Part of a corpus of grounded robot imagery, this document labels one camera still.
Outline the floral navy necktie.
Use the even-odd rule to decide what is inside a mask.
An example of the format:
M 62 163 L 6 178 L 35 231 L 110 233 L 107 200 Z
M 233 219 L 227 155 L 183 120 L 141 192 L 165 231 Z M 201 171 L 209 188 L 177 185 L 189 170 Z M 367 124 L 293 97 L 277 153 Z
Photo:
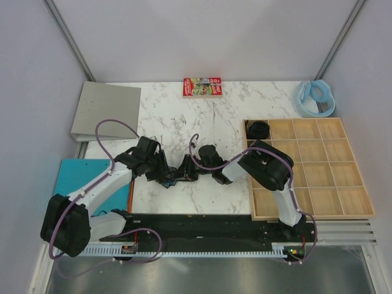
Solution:
M 165 187 L 166 189 L 175 186 L 177 182 L 184 181 L 183 176 L 176 176 L 176 175 L 170 175 L 170 176 L 165 176 L 162 179 L 159 180 L 159 183 L 161 186 Z

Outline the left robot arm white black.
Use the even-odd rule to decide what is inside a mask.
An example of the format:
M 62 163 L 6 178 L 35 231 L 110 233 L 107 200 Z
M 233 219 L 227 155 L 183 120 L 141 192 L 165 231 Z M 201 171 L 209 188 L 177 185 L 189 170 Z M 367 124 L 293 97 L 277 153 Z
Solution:
M 134 225 L 118 209 L 102 216 L 94 212 L 120 188 L 138 176 L 168 172 L 161 144 L 142 136 L 136 146 L 110 158 L 108 167 L 83 187 L 68 195 L 56 194 L 48 202 L 40 237 L 63 254 L 76 257 L 91 241 L 106 237 L 130 240 Z

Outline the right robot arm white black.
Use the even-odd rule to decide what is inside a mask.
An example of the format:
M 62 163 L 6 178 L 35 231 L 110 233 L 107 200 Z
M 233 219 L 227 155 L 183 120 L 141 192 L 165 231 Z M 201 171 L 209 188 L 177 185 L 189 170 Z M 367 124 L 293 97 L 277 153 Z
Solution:
M 209 173 L 219 184 L 228 185 L 249 175 L 272 192 L 282 223 L 282 237 L 294 241 L 302 235 L 305 216 L 292 189 L 294 162 L 290 156 L 261 140 L 254 141 L 231 160 L 224 160 L 213 145 L 202 146 L 198 154 L 199 158 L 192 153 L 184 156 L 172 174 L 175 181 L 196 181 L 199 175 Z

